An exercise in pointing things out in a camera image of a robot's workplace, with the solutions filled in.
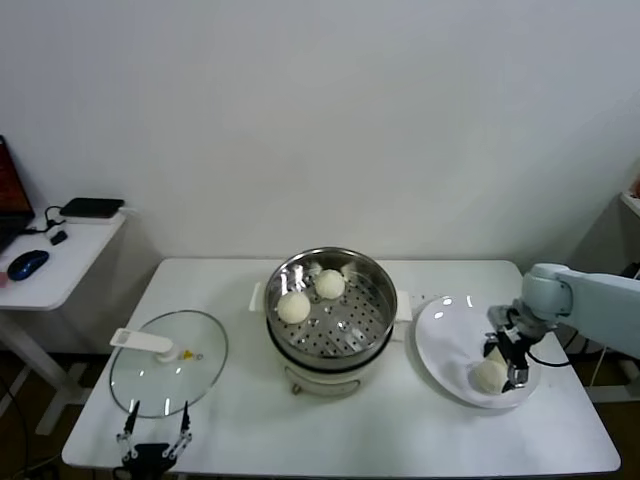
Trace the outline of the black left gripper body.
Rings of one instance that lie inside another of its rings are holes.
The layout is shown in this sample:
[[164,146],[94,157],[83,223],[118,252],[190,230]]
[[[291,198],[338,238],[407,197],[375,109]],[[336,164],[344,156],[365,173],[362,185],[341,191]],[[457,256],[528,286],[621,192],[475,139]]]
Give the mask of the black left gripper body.
[[168,443],[137,444],[124,461],[128,470],[169,470],[173,467]]

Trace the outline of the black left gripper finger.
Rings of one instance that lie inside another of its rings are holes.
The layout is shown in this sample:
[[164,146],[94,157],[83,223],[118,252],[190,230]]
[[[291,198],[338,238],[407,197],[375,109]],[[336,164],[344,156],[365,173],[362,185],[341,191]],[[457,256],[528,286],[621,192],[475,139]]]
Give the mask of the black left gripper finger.
[[183,408],[183,415],[181,419],[180,432],[178,439],[169,447],[167,447],[162,455],[163,456],[181,456],[188,445],[192,441],[192,433],[190,431],[190,415],[188,409],[188,402],[185,402]]
[[116,436],[116,442],[119,446],[121,459],[131,460],[137,456],[134,452],[134,447],[131,442],[133,430],[138,416],[140,407],[140,401],[136,400],[129,411],[128,417],[125,421],[123,431]]

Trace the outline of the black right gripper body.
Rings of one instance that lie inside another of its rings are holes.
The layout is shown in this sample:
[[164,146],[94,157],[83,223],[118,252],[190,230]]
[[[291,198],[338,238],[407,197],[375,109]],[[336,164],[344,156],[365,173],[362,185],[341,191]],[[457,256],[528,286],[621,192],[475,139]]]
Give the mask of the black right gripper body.
[[527,368],[527,352],[531,346],[528,337],[524,336],[515,324],[503,324],[495,328],[498,347],[507,365],[513,368]]

